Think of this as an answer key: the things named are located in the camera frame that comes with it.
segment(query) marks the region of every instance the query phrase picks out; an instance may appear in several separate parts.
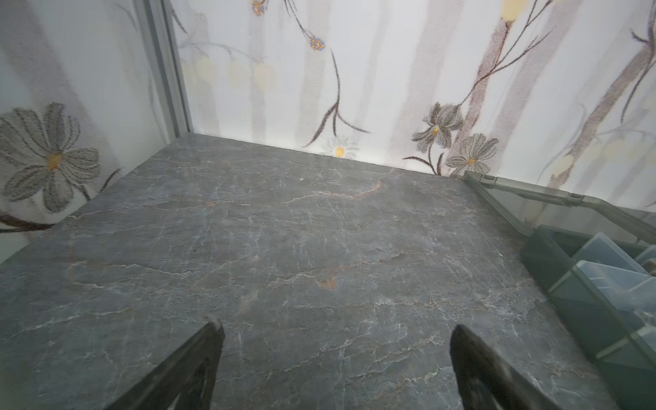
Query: orange flower center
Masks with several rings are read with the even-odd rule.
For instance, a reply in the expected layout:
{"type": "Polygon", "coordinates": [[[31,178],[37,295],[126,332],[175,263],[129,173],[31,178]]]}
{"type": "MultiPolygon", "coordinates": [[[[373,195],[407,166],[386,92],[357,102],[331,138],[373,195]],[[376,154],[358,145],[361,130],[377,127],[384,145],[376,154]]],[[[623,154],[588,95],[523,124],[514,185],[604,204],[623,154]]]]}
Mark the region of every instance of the orange flower center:
{"type": "Polygon", "coordinates": [[[51,171],[54,171],[59,167],[59,164],[62,163],[63,158],[64,158],[64,154],[62,153],[48,155],[48,158],[46,159],[46,161],[48,161],[48,168],[51,171]]]}

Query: orange spot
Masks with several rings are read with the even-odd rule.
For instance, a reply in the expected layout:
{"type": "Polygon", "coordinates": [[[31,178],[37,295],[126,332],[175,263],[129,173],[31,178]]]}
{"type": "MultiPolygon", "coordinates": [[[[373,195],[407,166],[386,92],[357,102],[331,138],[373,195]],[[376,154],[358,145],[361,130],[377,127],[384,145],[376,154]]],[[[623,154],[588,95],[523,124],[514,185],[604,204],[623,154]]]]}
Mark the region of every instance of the orange spot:
{"type": "Polygon", "coordinates": [[[321,287],[334,291],[337,288],[337,278],[330,279],[329,282],[320,282],[321,287]]]}
{"type": "Polygon", "coordinates": [[[54,171],[59,167],[59,164],[62,163],[63,158],[64,158],[64,154],[62,153],[48,155],[48,158],[46,159],[46,161],[48,161],[48,168],[51,171],[54,171]]]}

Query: printed flower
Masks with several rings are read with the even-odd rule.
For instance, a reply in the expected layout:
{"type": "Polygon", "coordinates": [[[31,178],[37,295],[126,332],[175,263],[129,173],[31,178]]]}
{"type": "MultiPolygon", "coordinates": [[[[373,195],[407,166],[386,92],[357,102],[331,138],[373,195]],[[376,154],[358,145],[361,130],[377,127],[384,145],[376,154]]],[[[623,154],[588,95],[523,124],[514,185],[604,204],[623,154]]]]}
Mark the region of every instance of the printed flower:
{"type": "Polygon", "coordinates": [[[5,184],[9,201],[29,198],[43,189],[43,204],[52,213],[62,211],[73,198],[73,187],[93,181],[100,174],[98,150],[72,149],[80,135],[79,123],[64,115],[64,105],[48,105],[43,120],[24,108],[0,123],[0,148],[12,152],[24,167],[5,184]]]}
{"type": "Polygon", "coordinates": [[[338,136],[326,141],[323,145],[322,154],[331,157],[355,159],[358,150],[358,145],[354,144],[349,138],[338,136]]]}
{"type": "Polygon", "coordinates": [[[267,0],[253,0],[253,12],[256,16],[263,16],[266,11],[267,0]]]}
{"type": "Polygon", "coordinates": [[[460,155],[447,158],[445,165],[455,168],[452,175],[458,175],[463,170],[472,170],[477,173],[487,174],[490,167],[482,161],[492,158],[497,153],[499,140],[492,138],[485,141],[485,135],[474,134],[468,136],[460,145],[460,155]]]}
{"type": "Polygon", "coordinates": [[[310,47],[315,51],[321,51],[326,47],[326,44],[318,37],[310,37],[310,47]]]}
{"type": "Polygon", "coordinates": [[[429,125],[429,128],[423,133],[415,133],[412,141],[417,142],[417,149],[421,152],[428,151],[428,147],[433,142],[444,148],[451,147],[451,131],[459,130],[464,122],[460,106],[453,104],[446,104],[440,106],[436,102],[430,110],[430,115],[424,118],[424,121],[429,125]]]}

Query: marble tabletop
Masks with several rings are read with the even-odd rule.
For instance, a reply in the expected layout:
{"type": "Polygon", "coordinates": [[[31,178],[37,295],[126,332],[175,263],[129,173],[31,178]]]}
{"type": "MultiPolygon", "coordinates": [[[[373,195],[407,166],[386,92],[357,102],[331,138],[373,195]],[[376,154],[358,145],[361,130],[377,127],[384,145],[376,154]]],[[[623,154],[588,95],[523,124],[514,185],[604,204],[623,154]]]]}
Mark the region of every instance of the marble tabletop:
{"type": "Polygon", "coordinates": [[[616,409],[464,182],[209,136],[0,265],[0,401],[101,409],[218,316],[213,407],[457,409],[469,326],[563,409],[616,409]]]}

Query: gray flower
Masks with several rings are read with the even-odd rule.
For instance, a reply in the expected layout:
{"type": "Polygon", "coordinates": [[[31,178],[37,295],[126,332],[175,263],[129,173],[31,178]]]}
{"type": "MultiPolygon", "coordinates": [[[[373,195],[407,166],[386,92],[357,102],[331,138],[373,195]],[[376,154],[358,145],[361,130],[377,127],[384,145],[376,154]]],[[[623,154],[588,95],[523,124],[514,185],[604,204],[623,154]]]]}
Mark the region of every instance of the gray flower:
{"type": "Polygon", "coordinates": [[[72,149],[80,135],[77,120],[64,115],[64,105],[48,105],[43,120],[37,113],[15,108],[0,119],[0,154],[23,166],[5,184],[9,201],[29,198],[43,189],[43,204],[62,211],[73,198],[73,187],[100,174],[98,150],[72,149]]]}
{"type": "Polygon", "coordinates": [[[485,135],[474,134],[468,136],[460,145],[460,155],[454,155],[447,158],[445,165],[455,168],[452,175],[458,175],[463,170],[472,170],[477,173],[487,174],[490,167],[482,161],[492,158],[497,153],[497,143],[499,140],[492,138],[485,141],[485,135]]]}
{"type": "Polygon", "coordinates": [[[462,113],[460,106],[453,104],[446,104],[440,106],[436,102],[430,110],[430,115],[424,118],[424,121],[429,125],[429,128],[423,133],[416,133],[412,141],[417,142],[417,149],[421,152],[428,151],[428,147],[433,142],[444,148],[451,147],[451,131],[459,130],[462,127],[462,113]]]}

